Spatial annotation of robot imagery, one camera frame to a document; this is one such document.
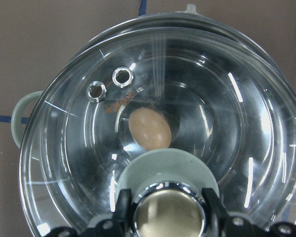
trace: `glass lid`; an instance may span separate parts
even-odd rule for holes
[[[40,98],[20,162],[32,231],[83,232],[114,211],[122,171],[167,147],[208,166],[228,211],[264,229],[296,223],[296,97],[285,80],[232,40],[163,27],[85,50]]]

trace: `egg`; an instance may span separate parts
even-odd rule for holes
[[[168,148],[171,129],[166,119],[148,108],[134,110],[129,116],[129,131],[134,140],[147,151]]]

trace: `blue stripe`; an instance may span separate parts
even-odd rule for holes
[[[21,123],[26,124],[29,118],[22,118]],[[11,122],[11,116],[0,115],[0,122]]]
[[[142,16],[146,14],[146,8],[147,8],[147,0],[142,0],[142,3],[140,4],[138,15]]]

